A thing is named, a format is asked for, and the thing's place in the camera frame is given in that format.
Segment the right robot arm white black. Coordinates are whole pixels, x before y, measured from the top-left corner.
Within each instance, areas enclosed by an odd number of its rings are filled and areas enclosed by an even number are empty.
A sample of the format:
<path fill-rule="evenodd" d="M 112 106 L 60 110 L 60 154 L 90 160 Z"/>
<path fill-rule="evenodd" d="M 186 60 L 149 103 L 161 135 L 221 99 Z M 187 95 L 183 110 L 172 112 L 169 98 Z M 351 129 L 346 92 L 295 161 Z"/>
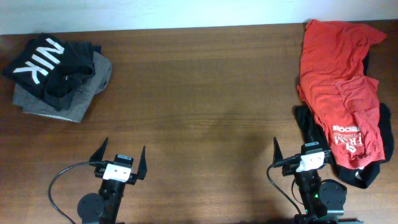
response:
<path fill-rule="evenodd" d="M 294 223 L 361 223 L 357 219 L 342 219 L 347 188 L 333 179 L 322 179 L 318 170 L 331 163 L 331 152 L 323 149 L 318 142 L 302 145 L 301 152 L 284 158 L 276 138 L 273 139 L 274 155 L 267 169 L 270 183 L 297 209 Z M 295 184 L 302 199 L 305 213 L 302 213 L 295 198 L 290 198 L 270 177 L 271 168 L 281 168 L 283 176 L 294 176 Z"/>

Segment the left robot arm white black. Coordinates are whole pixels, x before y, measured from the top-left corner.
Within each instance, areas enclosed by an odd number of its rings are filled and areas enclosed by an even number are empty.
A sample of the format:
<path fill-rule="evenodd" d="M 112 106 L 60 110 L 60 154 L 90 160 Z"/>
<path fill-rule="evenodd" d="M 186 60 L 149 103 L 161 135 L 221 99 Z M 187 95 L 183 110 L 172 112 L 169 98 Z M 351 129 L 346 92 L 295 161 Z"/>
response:
<path fill-rule="evenodd" d="M 100 178 L 102 183 L 97 193 L 86 194 L 78 202 L 77 213 L 82 224 L 115 224 L 125 187 L 144 180 L 147 173 L 145 148 L 134 173 L 132 157 L 117 154 L 113 161 L 103 160 L 107 145 L 108 139 L 105 139 L 89 160 L 90 165 L 95 167 L 95 177 Z"/>

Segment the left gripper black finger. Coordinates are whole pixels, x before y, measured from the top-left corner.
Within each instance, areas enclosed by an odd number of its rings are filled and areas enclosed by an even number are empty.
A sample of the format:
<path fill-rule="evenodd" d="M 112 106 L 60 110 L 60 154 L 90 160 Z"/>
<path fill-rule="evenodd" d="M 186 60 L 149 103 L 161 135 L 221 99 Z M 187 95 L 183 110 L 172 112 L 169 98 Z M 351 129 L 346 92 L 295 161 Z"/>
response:
<path fill-rule="evenodd" d="M 103 161 L 103 156 L 108 145 L 109 138 L 106 138 L 102 145 L 93 153 L 90 157 L 90 164 L 91 165 L 104 165 L 105 161 Z"/>
<path fill-rule="evenodd" d="M 139 166 L 138 166 L 138 169 L 137 169 L 137 179 L 138 180 L 144 180 L 146 174 L 147 174 L 146 147 L 143 146 L 142 153 L 141 153 L 141 158 L 140 158 L 140 161 L 139 161 Z"/>

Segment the red printed t-shirt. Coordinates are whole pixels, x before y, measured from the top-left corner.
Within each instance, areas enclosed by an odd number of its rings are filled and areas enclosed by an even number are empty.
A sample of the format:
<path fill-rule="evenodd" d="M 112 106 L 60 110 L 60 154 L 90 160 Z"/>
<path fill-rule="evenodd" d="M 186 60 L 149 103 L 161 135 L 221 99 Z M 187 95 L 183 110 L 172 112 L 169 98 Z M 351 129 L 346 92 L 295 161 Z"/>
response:
<path fill-rule="evenodd" d="M 310 21 L 300 58 L 300 99 L 323 128 L 338 165 L 366 167 L 386 158 L 379 129 L 378 80 L 363 60 L 386 33 L 366 24 Z"/>

